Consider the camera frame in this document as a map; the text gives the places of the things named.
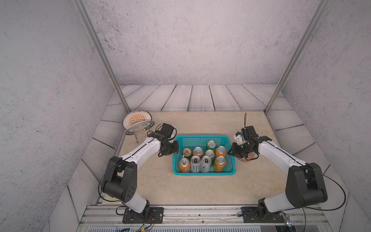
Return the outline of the teal plastic basket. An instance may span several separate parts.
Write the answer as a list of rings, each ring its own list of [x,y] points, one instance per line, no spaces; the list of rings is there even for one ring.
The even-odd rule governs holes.
[[[236,162],[227,154],[232,147],[226,135],[179,135],[179,151],[173,156],[173,173],[178,176],[232,176]]]

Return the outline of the white Monster can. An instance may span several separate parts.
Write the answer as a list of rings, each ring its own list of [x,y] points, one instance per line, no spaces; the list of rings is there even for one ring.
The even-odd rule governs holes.
[[[191,163],[191,172],[192,173],[199,173],[201,171],[201,158],[197,155],[192,156],[190,163]]]
[[[208,173],[211,169],[211,159],[209,156],[203,156],[201,161],[201,173]]]

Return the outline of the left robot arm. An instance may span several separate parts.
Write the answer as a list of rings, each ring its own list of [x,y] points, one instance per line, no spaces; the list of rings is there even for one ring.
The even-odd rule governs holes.
[[[137,193],[138,169],[154,154],[162,156],[178,153],[177,141],[167,138],[148,137],[136,149],[121,157],[109,160],[105,174],[100,181],[100,191],[118,199],[136,213],[143,213],[149,203]]]

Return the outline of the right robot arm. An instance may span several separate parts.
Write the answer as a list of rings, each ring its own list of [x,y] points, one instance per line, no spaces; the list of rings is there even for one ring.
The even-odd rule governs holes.
[[[247,139],[234,136],[228,154],[247,158],[250,153],[263,155],[278,166],[286,175],[285,191],[273,197],[260,199],[257,216],[267,219],[284,210],[302,208],[326,202],[328,194],[321,168],[288,154],[267,136],[253,136]]]

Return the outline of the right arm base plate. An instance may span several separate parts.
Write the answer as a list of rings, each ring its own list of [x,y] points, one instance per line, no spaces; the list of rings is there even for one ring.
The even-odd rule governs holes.
[[[241,208],[241,213],[237,214],[242,217],[244,223],[284,223],[285,219],[279,212],[271,213],[260,206]]]

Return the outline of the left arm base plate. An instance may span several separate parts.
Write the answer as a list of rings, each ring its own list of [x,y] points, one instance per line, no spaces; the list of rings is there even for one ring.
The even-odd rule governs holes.
[[[163,207],[147,207],[142,213],[126,209],[123,215],[123,224],[161,224],[163,222]]]

